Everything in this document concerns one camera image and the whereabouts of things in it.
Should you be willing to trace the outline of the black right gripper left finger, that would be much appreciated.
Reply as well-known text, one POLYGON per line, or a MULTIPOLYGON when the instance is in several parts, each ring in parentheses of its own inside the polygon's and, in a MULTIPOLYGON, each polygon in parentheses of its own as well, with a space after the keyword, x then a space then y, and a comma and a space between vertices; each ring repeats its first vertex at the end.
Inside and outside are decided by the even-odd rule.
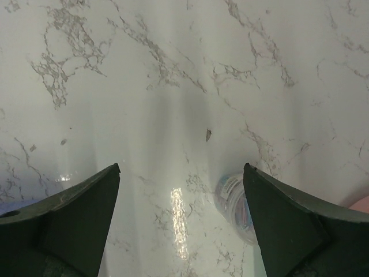
POLYGON ((1 214, 1 276, 98 276, 120 183, 118 164, 1 214))

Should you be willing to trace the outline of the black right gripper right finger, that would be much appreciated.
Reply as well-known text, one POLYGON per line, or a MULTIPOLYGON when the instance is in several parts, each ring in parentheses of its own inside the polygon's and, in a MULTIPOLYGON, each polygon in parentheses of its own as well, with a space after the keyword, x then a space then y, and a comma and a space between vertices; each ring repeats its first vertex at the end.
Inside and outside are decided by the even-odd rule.
POLYGON ((368 276, 368 214, 278 181, 249 163, 243 185, 267 276, 368 276))

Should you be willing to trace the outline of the clear jar of clips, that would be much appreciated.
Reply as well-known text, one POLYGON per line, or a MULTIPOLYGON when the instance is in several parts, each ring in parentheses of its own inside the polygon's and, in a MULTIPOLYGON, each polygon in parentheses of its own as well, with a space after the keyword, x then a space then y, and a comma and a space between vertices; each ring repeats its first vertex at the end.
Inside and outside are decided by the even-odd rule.
POLYGON ((244 242, 256 245, 257 238, 243 186, 243 174, 227 174, 214 190, 214 204, 244 242))

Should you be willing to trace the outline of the pink wooden shelf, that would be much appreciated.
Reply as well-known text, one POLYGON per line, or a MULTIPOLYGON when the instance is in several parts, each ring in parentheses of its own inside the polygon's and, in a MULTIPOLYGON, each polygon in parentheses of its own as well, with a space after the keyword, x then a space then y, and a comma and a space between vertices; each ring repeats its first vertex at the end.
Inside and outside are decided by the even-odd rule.
POLYGON ((349 209, 369 214, 369 196, 363 197, 362 199, 358 200, 357 202, 352 204, 349 209))

